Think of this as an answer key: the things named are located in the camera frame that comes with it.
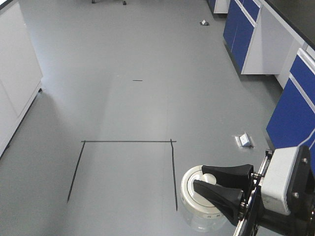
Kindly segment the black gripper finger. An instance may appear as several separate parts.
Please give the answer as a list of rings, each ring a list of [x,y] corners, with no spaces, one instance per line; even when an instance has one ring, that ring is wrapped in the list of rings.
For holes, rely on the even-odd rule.
[[[245,164],[234,167],[216,167],[203,165],[203,174],[211,174],[216,178],[216,183],[227,188],[248,190],[251,185],[253,165]]]
[[[201,180],[194,180],[193,187],[196,193],[223,213],[232,225],[238,224],[239,208],[244,195],[242,189],[213,185]]]

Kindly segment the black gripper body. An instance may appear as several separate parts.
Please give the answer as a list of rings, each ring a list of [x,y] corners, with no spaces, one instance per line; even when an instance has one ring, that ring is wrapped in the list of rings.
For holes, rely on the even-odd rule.
[[[259,167],[258,172],[250,171],[250,164],[236,166],[237,174],[241,174],[247,179],[243,182],[243,189],[247,190],[239,206],[238,224],[234,231],[235,236],[255,236],[260,227],[264,227],[271,231],[275,230],[275,224],[271,221],[269,215],[263,206],[261,187],[267,173],[273,151],[267,149],[265,157]]]

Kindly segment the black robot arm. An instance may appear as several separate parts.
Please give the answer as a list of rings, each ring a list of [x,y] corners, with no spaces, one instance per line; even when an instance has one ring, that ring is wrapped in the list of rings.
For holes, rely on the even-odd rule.
[[[254,236],[259,227],[283,236],[315,233],[315,177],[308,146],[267,150],[258,172],[250,164],[201,167],[215,184],[195,180],[193,189],[236,227]]]

